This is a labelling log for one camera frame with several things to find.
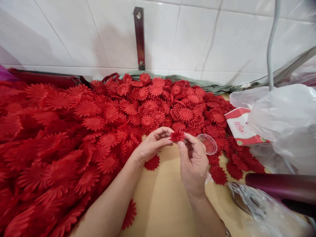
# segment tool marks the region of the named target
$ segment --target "clear plastic cup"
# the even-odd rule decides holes
[[[217,152],[217,145],[214,139],[204,133],[201,133],[197,136],[197,138],[204,144],[207,155],[214,155]]]

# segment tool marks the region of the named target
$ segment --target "forearm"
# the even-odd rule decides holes
[[[141,173],[141,165],[131,156],[110,186],[81,218],[71,237],[116,237]]]
[[[189,197],[189,200],[201,237],[225,237],[225,225],[207,196],[202,198]]]

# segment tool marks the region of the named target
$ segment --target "pile of red flowers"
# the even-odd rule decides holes
[[[235,179],[264,172],[248,148],[235,143],[221,96],[187,81],[125,74],[105,84],[92,81],[67,90],[49,84],[0,82],[0,233],[4,236],[64,236],[109,186],[132,151],[160,126],[194,136],[209,134],[218,152],[209,156],[217,184],[224,151]],[[155,156],[145,164],[159,166]],[[134,220],[131,200],[122,229]]]

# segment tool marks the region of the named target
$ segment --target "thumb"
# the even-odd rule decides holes
[[[167,137],[167,138],[162,138],[162,139],[160,139],[160,140],[158,140],[158,141],[155,142],[155,146],[156,146],[155,148],[158,149],[158,148],[167,146],[167,145],[169,145],[169,144],[171,144],[171,143],[172,143],[172,141],[170,140],[169,137]]]
[[[179,153],[180,153],[180,162],[182,164],[190,162],[188,149],[185,146],[184,142],[179,141],[178,142],[178,148],[179,148]]]

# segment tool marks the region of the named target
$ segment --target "table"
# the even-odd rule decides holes
[[[199,237],[180,177],[178,146],[164,147],[158,154],[160,164],[154,171],[143,169],[133,194],[136,202],[135,221],[120,237]],[[227,159],[220,157],[220,166],[226,171]],[[228,181],[236,181],[227,173]],[[206,194],[225,222],[232,236],[250,236],[242,219],[250,220],[248,214],[239,209],[227,186],[208,182]]]

